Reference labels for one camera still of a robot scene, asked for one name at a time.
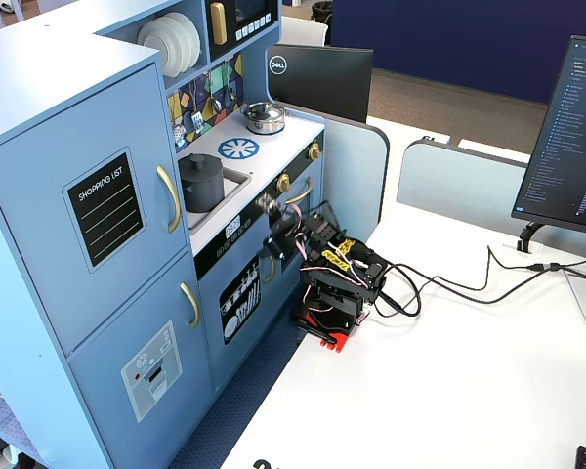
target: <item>dell monitor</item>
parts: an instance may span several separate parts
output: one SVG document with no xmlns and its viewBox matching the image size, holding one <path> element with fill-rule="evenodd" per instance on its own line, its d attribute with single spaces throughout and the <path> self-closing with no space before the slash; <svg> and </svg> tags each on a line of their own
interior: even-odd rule
<svg viewBox="0 0 586 469">
<path fill-rule="evenodd" d="M 512 216 L 586 233 L 586 37 L 570 39 Z M 586 318 L 586 280 L 568 280 Z"/>
<path fill-rule="evenodd" d="M 366 123 L 373 51 L 276 45 L 269 49 L 272 98 Z"/>
</svg>

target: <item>dell logo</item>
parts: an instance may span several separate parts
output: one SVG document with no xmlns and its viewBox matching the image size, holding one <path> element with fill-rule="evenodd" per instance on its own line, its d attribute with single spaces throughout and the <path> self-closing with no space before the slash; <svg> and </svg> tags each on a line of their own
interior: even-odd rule
<svg viewBox="0 0 586 469">
<path fill-rule="evenodd" d="M 281 75 L 286 71 L 287 64 L 283 56 L 273 56 L 270 60 L 270 71 L 274 75 Z"/>
</svg>

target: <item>colorful mosaic panel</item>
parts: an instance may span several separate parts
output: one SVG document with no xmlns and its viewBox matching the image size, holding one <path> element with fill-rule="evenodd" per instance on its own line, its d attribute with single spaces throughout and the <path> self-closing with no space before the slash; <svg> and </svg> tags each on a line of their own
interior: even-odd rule
<svg viewBox="0 0 586 469">
<path fill-rule="evenodd" d="M 230 58 L 227 63 L 224 62 L 213 68 L 211 77 L 213 96 L 224 105 L 224 110 L 219 115 L 213 111 L 211 105 L 208 73 L 200 75 L 194 82 L 188 83 L 167 98 L 172 125 L 183 124 L 185 126 L 188 144 L 204 135 L 243 104 L 243 64 L 240 54 Z M 228 89 L 233 89 L 236 93 L 236 103 L 230 100 Z M 191 93 L 195 94 L 195 103 Z M 191 121 L 191 115 L 196 109 L 202 113 L 206 122 L 204 129 L 199 134 L 194 131 Z M 180 151 L 184 147 L 176 146 L 176 151 Z"/>
</svg>

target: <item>blue carpet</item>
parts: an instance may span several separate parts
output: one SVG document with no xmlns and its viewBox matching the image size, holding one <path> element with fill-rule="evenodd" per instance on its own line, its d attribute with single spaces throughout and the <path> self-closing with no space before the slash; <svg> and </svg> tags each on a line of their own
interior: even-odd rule
<svg viewBox="0 0 586 469">
<path fill-rule="evenodd" d="M 298 329 L 291 310 L 300 305 L 300 300 L 299 293 L 289 297 L 288 306 L 274 320 L 169 469 L 219 469 L 222 466 L 295 353 Z"/>
</svg>

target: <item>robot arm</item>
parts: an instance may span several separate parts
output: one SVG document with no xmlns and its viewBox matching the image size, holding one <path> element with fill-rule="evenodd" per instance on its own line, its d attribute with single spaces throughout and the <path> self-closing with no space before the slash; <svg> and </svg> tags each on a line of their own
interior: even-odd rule
<svg viewBox="0 0 586 469">
<path fill-rule="evenodd" d="M 269 195 L 257 204 L 270 217 L 272 234 L 264 245 L 271 255 L 284 259 L 299 251 L 304 258 L 300 274 L 306 292 L 298 325 L 340 352 L 360 324 L 364 304 L 374 304 L 380 295 L 385 298 L 382 288 L 390 263 L 318 212 L 303 219 L 298 209 L 297 217 L 285 219 L 284 210 Z"/>
</svg>

